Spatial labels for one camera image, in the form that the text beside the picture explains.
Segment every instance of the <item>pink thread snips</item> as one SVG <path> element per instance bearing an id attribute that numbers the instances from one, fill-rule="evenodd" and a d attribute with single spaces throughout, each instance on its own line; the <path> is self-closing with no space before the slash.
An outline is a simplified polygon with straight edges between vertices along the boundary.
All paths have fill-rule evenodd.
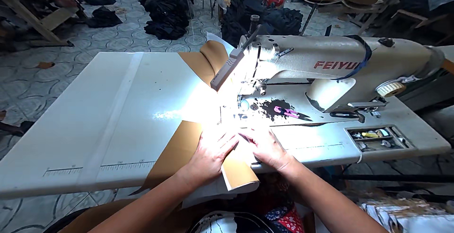
<path id="1" fill-rule="evenodd" d="M 297 119 L 300 119 L 300 120 L 308 120 L 308 121 L 312 121 L 308 118 L 310 118 L 309 116 L 305 115 L 305 114 L 302 114 L 302 113 L 299 113 L 299 112 L 295 112 L 293 110 L 290 110 L 290 109 L 283 109 L 282 107 L 279 107 L 279 106 L 275 106 L 274 107 L 274 111 L 280 115 L 283 115 L 283 116 L 290 116 L 290 117 L 293 117 L 293 118 L 297 118 Z"/>

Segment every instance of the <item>person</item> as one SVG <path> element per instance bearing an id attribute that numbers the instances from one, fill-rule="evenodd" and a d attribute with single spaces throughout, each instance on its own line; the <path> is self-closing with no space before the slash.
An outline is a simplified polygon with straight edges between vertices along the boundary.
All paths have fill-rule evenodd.
<path id="1" fill-rule="evenodd" d="M 149 229 L 153 223 L 165 219 L 185 197 L 221 174 L 224 158 L 238 143 L 239 138 L 246 138 L 255 144 L 254 155 L 263 163 L 273 167 L 298 191 L 331 233 L 387 232 L 346 196 L 287 153 L 271 129 L 242 129 L 239 132 L 231 132 L 219 128 L 202 132 L 196 151 L 188 164 L 90 232 L 150 232 Z M 209 229 L 206 232 L 211 232 L 212 223 L 220 222 L 219 219 L 225 215 L 218 212 L 216 217 L 211 214 Z M 247 219 L 246 215 L 238 217 Z M 236 232 L 236 227 L 234 226 L 231 232 Z M 204 231 L 199 229 L 190 232 Z M 224 231 L 219 232 L 228 233 L 229 231 L 224 228 Z M 274 231 L 267 228 L 262 232 Z"/>

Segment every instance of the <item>industrial sewing machine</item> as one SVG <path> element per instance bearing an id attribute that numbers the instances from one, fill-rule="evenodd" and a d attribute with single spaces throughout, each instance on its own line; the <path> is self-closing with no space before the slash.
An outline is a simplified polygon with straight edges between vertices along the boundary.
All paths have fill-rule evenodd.
<path id="1" fill-rule="evenodd" d="M 414 113 L 397 110 L 404 105 L 393 97 L 406 83 L 440 69 L 445 60 L 441 50 L 405 39 L 357 35 L 257 35 L 259 28 L 241 38 L 240 49 L 230 53 L 211 82 L 219 93 L 236 96 L 235 106 L 221 107 L 223 123 L 274 126 L 273 131 L 292 139 L 291 149 L 312 147 L 300 144 L 298 136 L 305 136 L 305 142 L 315 138 L 313 147 L 327 150 L 336 143 L 353 144 L 362 157 L 372 152 L 368 160 L 389 157 L 389 152 L 403 158 L 425 149 L 447 150 L 423 142 L 417 133 L 432 138 L 433 130 Z M 311 126 L 304 131 L 312 136 L 298 125 Z"/>
<path id="2" fill-rule="evenodd" d="M 213 78 L 219 91 L 230 74 L 238 105 L 245 95 L 266 95 L 268 84 L 301 83 L 313 79 L 304 94 L 323 113 L 368 111 L 386 106 L 386 97 L 405 90 L 405 83 L 426 78 L 440 69 L 445 57 L 436 47 L 405 39 L 334 36 L 243 36 L 243 57 L 226 63 Z"/>

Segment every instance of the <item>pile of black fabric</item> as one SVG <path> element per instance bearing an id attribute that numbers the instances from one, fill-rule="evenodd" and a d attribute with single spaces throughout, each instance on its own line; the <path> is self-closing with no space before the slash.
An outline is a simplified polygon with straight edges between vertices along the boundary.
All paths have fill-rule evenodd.
<path id="1" fill-rule="evenodd" d="M 262 0 L 231 0 L 227 12 L 221 19 L 223 39 L 234 47 L 245 35 L 251 24 L 251 15 L 260 16 L 260 24 L 270 35 L 298 35 L 303 14 L 287 8 L 267 8 Z"/>
<path id="2" fill-rule="evenodd" d="M 92 15 L 93 17 L 88 18 L 85 21 L 85 23 L 91 28 L 111 27 L 122 23 L 122 21 L 115 14 L 115 11 L 109 10 L 105 6 L 101 6 L 94 10 Z"/>
<path id="3" fill-rule="evenodd" d="M 179 39 L 189 25 L 186 0 L 138 0 L 150 13 L 151 20 L 144 27 L 145 33 L 158 39 Z"/>

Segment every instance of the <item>floral patterned cloth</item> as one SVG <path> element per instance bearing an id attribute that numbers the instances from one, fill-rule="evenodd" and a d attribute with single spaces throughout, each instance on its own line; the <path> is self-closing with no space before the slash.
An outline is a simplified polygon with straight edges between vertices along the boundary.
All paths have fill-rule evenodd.
<path id="1" fill-rule="evenodd" d="M 278 173 L 259 175 L 259 180 L 259 188 L 247 195 L 247 206 L 270 220 L 282 233 L 304 233 L 287 181 Z"/>

